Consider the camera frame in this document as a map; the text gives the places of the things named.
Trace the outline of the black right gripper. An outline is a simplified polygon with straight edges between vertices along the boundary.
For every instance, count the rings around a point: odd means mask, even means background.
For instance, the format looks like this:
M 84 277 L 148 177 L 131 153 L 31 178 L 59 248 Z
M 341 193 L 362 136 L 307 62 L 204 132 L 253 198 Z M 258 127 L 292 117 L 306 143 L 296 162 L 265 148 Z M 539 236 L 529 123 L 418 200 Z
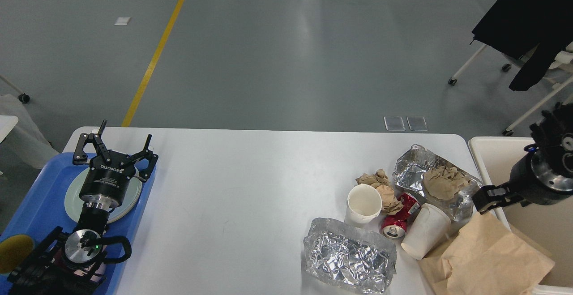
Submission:
M 552 170 L 539 152 L 529 152 L 514 164 L 508 183 L 483 186 L 471 196 L 471 201 L 485 215 L 516 203 L 555 205 L 571 195 L 572 178 Z

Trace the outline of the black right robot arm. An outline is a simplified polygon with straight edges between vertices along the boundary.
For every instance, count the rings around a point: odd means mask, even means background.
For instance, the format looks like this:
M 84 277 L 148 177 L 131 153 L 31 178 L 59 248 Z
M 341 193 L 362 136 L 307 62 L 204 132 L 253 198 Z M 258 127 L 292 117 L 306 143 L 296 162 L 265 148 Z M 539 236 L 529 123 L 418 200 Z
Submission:
M 480 214 L 516 203 L 555 205 L 572 195 L 572 104 L 542 110 L 543 119 L 530 126 L 533 144 L 501 185 L 486 185 L 471 196 Z

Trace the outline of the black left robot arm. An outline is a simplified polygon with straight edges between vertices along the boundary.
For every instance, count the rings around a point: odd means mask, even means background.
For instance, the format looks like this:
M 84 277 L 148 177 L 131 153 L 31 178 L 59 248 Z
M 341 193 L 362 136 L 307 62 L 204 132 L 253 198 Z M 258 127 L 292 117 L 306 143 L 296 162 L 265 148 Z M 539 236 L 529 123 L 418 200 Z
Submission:
M 135 154 L 107 148 L 106 124 L 80 134 L 73 153 L 46 163 L 2 233 L 2 243 L 28 236 L 33 245 L 16 260 L 1 254 L 3 295 L 116 291 L 159 156 L 150 146 L 151 134 Z

